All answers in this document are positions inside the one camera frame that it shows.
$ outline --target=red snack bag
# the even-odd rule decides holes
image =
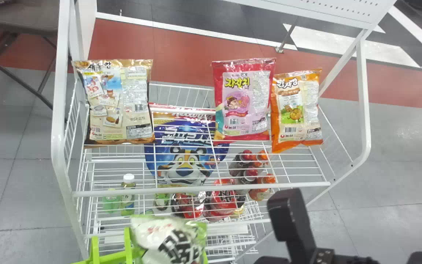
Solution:
[[[212,62],[216,133],[214,140],[269,140],[275,58]]]

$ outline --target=white shelf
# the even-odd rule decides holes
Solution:
[[[172,102],[179,106],[195,107],[193,110],[196,111],[195,113],[209,113],[212,109],[210,106],[213,105],[214,101],[214,92],[207,87],[151,83],[149,92],[149,97],[152,100],[155,99],[157,103],[168,104]],[[87,124],[88,116],[82,116],[83,112],[87,112],[82,111],[84,105],[77,100],[77,94],[74,92],[71,115],[67,124],[67,154],[72,152],[70,147],[73,145],[69,140],[71,138],[69,135],[75,134],[75,130],[70,132],[70,127],[76,127],[70,125],[70,122],[77,120],[77,122],[82,121]],[[307,201],[310,201],[320,193],[320,188],[325,189],[332,184],[328,179],[333,179],[338,167],[347,167],[352,162],[323,112],[320,114],[320,119],[325,138],[322,146],[306,147],[300,145],[286,152],[273,154],[271,153],[270,141],[233,142],[227,147],[228,153],[225,159],[221,162],[215,162],[216,168],[206,179],[204,185],[199,187],[158,188],[155,177],[147,167],[144,145],[121,144],[91,148],[92,146],[79,144],[77,147],[81,148],[81,162],[77,187],[73,191],[73,197],[77,206],[78,219],[84,222],[84,239],[89,239],[94,235],[99,236],[101,238],[100,251],[103,254],[122,250],[122,232],[123,228],[129,225],[130,218],[121,216],[120,209],[114,213],[104,210],[102,197],[107,195],[134,194],[135,213],[144,213],[148,209],[152,209],[156,215],[160,216],[172,214],[170,207],[167,210],[160,211],[153,204],[155,194],[166,192],[200,192],[218,189],[248,190],[267,186],[271,187],[271,191],[274,193],[284,188],[300,187]],[[209,127],[208,141],[213,149],[213,152],[209,155],[213,155],[221,148],[213,145],[213,131],[214,127]],[[253,153],[261,150],[266,152],[270,162],[266,168],[260,169],[263,171],[261,174],[268,172],[275,175],[276,184],[265,184],[264,186],[256,184],[216,186],[213,184],[217,179],[231,178],[229,164],[233,162],[236,154],[244,149],[249,149]],[[135,175],[136,188],[133,190],[121,189],[123,175],[126,173]],[[208,224],[209,236],[206,250],[210,259],[216,261],[219,259],[234,259],[267,234],[265,224],[268,225],[270,218],[266,209],[266,201],[255,202],[246,195],[244,214],[241,214],[237,219],[227,217],[219,222]],[[195,220],[208,222],[203,216]],[[257,253],[258,251],[254,248],[245,252],[245,254]]]

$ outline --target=tiger cartoon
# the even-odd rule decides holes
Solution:
[[[171,146],[170,152],[175,154],[174,160],[158,167],[158,179],[166,179],[171,184],[203,185],[210,172],[200,162],[200,156],[206,154],[206,148],[196,150]]]

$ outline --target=red floor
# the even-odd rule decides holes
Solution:
[[[0,58],[6,67],[45,70],[54,50],[42,38],[24,35]],[[152,80],[212,85],[211,61],[276,57],[276,73],[322,67],[322,80],[337,58],[273,47],[223,40],[98,19],[89,59],[154,59]],[[370,102],[422,107],[422,71],[368,63]],[[351,60],[323,97],[357,100],[356,61]]]

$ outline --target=snack bag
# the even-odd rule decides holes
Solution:
[[[204,184],[216,164],[224,160],[229,144],[211,148],[214,115],[181,114],[174,110],[187,107],[154,105],[154,133],[156,144],[145,144],[146,164],[156,175],[159,187],[188,187]]]
[[[88,60],[73,67],[89,102],[84,144],[154,141],[147,98],[152,60]]]
[[[214,140],[269,140],[274,58],[212,62],[216,134]]]
[[[322,69],[276,74],[271,87],[273,153],[323,143],[318,122],[318,85]]]
[[[203,222],[151,214],[131,216],[136,264],[207,264],[207,226]]]

